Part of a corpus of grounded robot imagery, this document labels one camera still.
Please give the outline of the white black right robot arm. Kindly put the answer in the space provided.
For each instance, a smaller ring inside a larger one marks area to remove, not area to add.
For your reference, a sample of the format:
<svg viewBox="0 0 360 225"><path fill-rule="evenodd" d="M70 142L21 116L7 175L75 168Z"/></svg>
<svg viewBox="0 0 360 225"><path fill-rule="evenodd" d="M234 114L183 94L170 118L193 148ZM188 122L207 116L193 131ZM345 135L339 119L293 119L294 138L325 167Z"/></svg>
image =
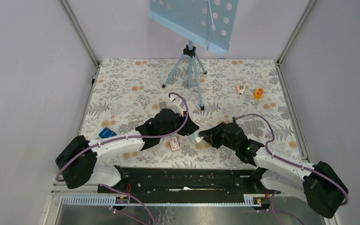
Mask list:
<svg viewBox="0 0 360 225"><path fill-rule="evenodd" d="M265 145L247 138L235 122L222 122L198 135L211 147L225 146L242 162L255 166L250 187L256 193L269 189L292 195L325 218L333 218L346 200L348 189L329 164L314 165L269 153Z"/></svg>

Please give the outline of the pink mini stapler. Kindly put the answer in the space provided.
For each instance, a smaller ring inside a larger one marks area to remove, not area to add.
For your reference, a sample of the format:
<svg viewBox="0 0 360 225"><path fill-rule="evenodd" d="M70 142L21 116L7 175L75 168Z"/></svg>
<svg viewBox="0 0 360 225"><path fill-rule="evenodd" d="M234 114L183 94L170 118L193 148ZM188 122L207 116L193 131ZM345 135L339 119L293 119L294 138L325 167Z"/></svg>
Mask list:
<svg viewBox="0 0 360 225"><path fill-rule="evenodd" d="M245 92L246 86L236 85L235 88L236 88L237 94L242 96Z"/></svg>

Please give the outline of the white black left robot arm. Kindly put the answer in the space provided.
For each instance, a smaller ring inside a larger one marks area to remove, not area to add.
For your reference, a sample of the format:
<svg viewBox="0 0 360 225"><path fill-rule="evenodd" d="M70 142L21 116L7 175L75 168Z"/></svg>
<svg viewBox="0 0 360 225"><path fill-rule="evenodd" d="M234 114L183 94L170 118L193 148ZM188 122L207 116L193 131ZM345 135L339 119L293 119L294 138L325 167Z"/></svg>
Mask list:
<svg viewBox="0 0 360 225"><path fill-rule="evenodd" d="M118 169L104 168L100 163L124 153L139 152L158 145L162 138L172 135L189 136L199 129L188 113L180 115L163 109L130 132L109 138L89 141L76 136L57 156L57 182L75 189L84 184L106 184L116 193L125 190L127 181Z"/></svg>

